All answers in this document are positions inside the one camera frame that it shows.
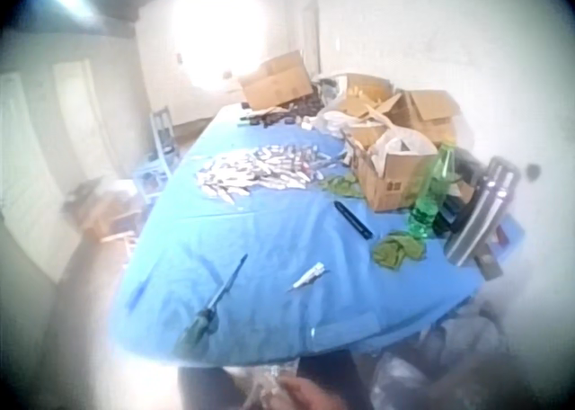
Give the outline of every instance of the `dark pants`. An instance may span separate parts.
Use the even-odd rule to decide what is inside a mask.
[[[349,410],[373,409],[348,351],[301,358],[297,376],[339,396]],[[221,368],[180,368],[178,380],[184,410],[239,408],[245,400],[244,393]]]

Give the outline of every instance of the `chair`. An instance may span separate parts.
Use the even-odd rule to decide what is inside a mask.
[[[151,204],[164,190],[180,162],[180,149],[173,135],[173,124],[167,106],[150,113],[155,151],[133,173],[134,184],[147,204]]]

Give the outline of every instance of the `bright window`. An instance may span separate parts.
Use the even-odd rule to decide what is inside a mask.
[[[265,24],[256,0],[179,0],[173,16],[176,47],[194,85],[221,89],[261,62]]]

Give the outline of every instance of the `chair backrest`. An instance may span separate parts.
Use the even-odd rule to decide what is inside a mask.
[[[172,116],[168,107],[150,113],[150,124],[154,135],[155,150],[168,176],[172,174],[169,161],[177,156],[178,146],[173,135]]]

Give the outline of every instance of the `person's hand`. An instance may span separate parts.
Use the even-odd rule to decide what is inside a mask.
[[[270,397],[270,410],[346,410],[339,398],[321,389],[311,380],[281,377],[279,385],[287,393]]]

